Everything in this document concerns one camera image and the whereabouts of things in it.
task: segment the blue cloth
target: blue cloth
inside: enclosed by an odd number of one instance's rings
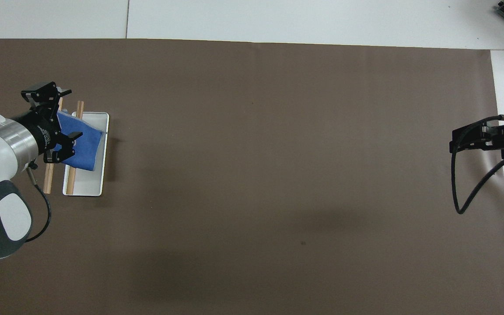
[[[96,163],[96,151],[102,139],[103,132],[92,127],[90,124],[77,117],[58,111],[58,121],[62,126],[62,133],[70,134],[75,131],[83,133],[77,140],[73,149],[75,155],[63,161],[74,168],[94,170]]]

